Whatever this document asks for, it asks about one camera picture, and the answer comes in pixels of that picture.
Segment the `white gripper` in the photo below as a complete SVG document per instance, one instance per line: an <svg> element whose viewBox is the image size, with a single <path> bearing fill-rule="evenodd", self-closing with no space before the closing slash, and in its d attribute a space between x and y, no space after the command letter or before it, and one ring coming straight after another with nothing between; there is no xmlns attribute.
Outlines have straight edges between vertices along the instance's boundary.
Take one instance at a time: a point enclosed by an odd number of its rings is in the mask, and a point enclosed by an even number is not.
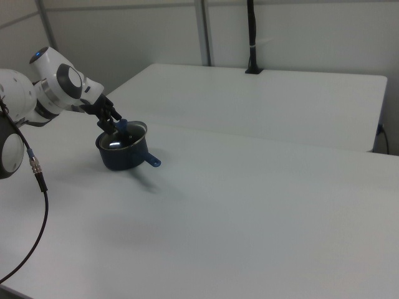
<svg viewBox="0 0 399 299"><path fill-rule="evenodd" d="M104 86L88 77L82 81L82 94L80 101L86 105L81 105L81 109L89 115L98 118L97 125L108 135L114 134L116 126L113 120L119 121L122 116L116 111L114 104L105 95L102 95ZM95 103L99 98L99 105L88 105Z"/></svg>

